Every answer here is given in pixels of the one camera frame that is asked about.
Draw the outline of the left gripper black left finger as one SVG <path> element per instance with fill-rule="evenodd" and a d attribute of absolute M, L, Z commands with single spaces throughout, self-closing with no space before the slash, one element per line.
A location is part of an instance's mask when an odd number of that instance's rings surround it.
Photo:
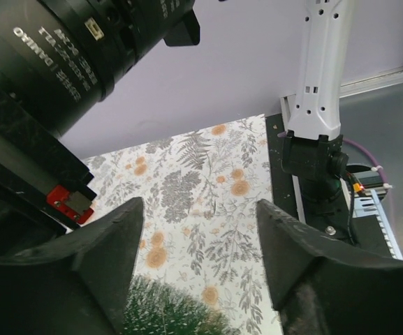
<path fill-rule="evenodd" d="M 143 210 L 131 198 L 79 230 L 0 256 L 0 334 L 121 334 Z"/>

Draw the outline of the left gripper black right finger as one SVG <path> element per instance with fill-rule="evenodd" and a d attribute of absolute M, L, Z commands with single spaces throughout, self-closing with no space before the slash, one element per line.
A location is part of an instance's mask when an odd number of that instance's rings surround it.
<path fill-rule="evenodd" d="M 403 334 L 403 260 L 333 239 L 267 200 L 256 218 L 285 334 Z"/>

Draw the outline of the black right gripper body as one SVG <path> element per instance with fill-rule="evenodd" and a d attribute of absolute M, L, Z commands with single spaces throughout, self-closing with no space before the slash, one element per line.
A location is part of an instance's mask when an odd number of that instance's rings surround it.
<path fill-rule="evenodd" d="M 76 252 L 96 231 L 83 223 L 92 173 L 0 88 L 0 259 Z"/>

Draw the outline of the small green christmas tree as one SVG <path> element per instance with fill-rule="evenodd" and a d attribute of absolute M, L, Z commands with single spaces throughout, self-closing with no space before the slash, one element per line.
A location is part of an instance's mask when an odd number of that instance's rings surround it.
<path fill-rule="evenodd" d="M 239 334 L 227 317 L 186 290 L 135 275 L 123 308 L 122 334 Z"/>

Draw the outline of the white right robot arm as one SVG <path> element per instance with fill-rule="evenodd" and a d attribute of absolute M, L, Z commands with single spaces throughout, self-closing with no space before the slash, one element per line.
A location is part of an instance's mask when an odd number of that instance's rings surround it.
<path fill-rule="evenodd" d="M 306 1 L 285 172 L 344 176 L 339 91 L 354 1 Z M 192 1 L 0 1 L 0 255 L 92 215 L 87 167 L 59 141 L 157 43 L 200 42 Z"/>

